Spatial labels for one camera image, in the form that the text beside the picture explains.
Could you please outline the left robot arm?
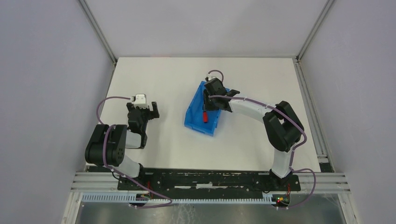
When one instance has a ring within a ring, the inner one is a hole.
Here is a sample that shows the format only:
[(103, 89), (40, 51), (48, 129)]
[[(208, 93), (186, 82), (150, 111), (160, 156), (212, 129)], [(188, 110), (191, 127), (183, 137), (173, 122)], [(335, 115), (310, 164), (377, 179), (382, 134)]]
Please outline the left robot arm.
[(121, 175), (137, 178), (143, 165), (126, 156), (126, 149), (144, 149), (147, 143), (147, 125), (160, 117), (157, 102), (127, 103), (127, 124), (110, 127), (96, 125), (85, 150), (85, 161), (98, 167), (110, 168)]

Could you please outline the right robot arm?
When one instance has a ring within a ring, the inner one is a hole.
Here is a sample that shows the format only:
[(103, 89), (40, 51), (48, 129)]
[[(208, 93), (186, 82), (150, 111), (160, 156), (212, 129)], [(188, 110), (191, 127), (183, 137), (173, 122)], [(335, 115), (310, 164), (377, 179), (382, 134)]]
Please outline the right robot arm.
[(263, 123), (267, 138), (275, 149), (270, 176), (285, 182), (292, 175), (292, 163), (297, 147), (307, 141), (304, 126), (291, 105), (281, 101), (269, 105), (239, 96), (237, 90), (226, 90), (218, 78), (206, 78), (206, 101), (220, 110), (239, 113)]

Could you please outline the red handled screwdriver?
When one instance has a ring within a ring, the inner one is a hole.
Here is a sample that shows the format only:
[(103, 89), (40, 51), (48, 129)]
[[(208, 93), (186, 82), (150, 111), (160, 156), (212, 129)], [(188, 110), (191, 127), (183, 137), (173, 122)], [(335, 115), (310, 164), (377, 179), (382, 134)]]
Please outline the red handled screwdriver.
[(203, 118), (202, 118), (202, 119), (203, 119), (203, 122), (204, 122), (204, 123), (208, 123), (207, 111), (203, 111), (203, 114), (202, 114), (202, 115), (203, 115)]

